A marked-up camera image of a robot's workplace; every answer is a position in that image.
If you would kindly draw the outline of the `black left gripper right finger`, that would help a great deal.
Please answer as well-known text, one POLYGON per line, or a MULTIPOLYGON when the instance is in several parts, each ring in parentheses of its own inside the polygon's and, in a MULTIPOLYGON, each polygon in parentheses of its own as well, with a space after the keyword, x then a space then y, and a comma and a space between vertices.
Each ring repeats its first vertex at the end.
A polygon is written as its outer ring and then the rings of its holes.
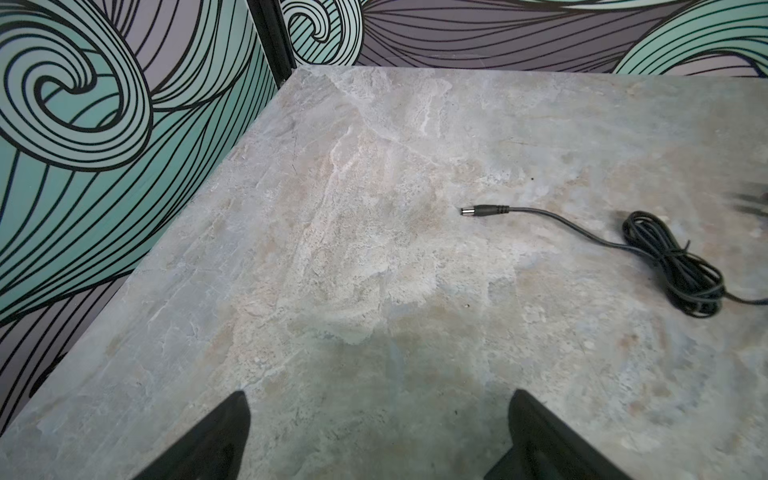
POLYGON ((526 390, 514 392, 508 426, 512 447, 486 479, 630 478, 526 390))

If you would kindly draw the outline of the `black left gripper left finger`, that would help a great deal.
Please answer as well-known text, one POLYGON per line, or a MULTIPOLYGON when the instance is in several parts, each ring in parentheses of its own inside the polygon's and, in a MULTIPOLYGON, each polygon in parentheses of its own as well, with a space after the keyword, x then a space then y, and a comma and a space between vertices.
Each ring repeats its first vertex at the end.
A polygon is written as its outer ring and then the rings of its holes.
POLYGON ((229 395, 135 479, 238 478, 251 414, 243 391, 229 395))

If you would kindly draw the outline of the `black corner frame post left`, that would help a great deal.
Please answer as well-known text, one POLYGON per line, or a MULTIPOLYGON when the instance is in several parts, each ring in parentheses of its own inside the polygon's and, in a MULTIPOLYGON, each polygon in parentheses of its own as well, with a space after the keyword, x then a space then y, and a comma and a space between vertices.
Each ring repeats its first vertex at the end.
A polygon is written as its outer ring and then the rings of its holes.
POLYGON ((247 0, 263 51, 278 88, 297 67, 279 0, 247 0))

